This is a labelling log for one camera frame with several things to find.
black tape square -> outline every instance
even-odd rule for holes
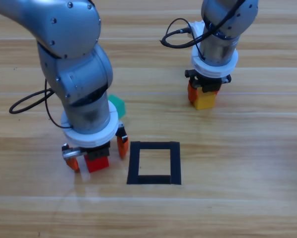
[[[170,175],[139,175],[140,150],[170,150]],[[131,142],[127,184],[181,185],[179,142]]]

wooden table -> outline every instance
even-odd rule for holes
[[[187,99],[191,48],[158,41],[177,17],[201,20],[201,1],[95,3],[130,140],[179,141],[182,185],[126,185],[115,140],[108,169],[80,159],[75,175],[43,104],[10,115],[44,76],[34,38],[0,16],[0,238],[297,238],[297,0],[260,0],[232,83],[204,111]],[[59,99],[49,105],[59,121]],[[168,174],[169,152],[143,151],[140,166]]]

robotic arm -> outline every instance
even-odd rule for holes
[[[189,27],[167,32],[161,40],[164,46],[170,48],[193,47],[191,62],[194,69],[185,71],[185,76],[190,78],[188,92],[191,103],[196,101],[197,88],[201,87],[203,93],[217,94],[223,83],[231,82],[230,73],[238,61],[236,46],[240,35],[255,20],[258,2],[259,0],[204,0],[201,10],[203,21],[189,23],[178,18],[177,20],[184,20]],[[168,37],[182,33],[189,33],[193,40],[183,45],[172,45],[166,41]]]
[[[41,68],[51,86],[49,91],[57,94],[65,109],[62,126],[55,124],[64,130],[69,141],[79,146],[63,146],[67,164],[78,171],[75,157],[85,155],[90,172],[108,166],[108,147],[115,135],[120,156],[124,157],[128,137],[115,106],[108,101],[113,72],[98,44],[101,20],[93,2],[0,0],[0,15],[25,27],[37,40]],[[45,98],[37,104],[47,104],[51,94],[46,95],[46,91]]]

red block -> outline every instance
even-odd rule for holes
[[[88,155],[84,156],[89,173],[109,167],[108,157],[100,157],[95,160],[89,160]]]

black clamp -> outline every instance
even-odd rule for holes
[[[189,82],[193,88],[202,87],[203,93],[219,91],[222,84],[231,82],[230,74],[223,78],[209,78],[201,75],[194,69],[186,70],[185,77],[189,78]]]
[[[119,123],[119,127],[115,135],[117,137],[122,138],[123,143],[127,142],[128,135],[127,135],[127,132],[125,131],[124,124],[122,122]]]

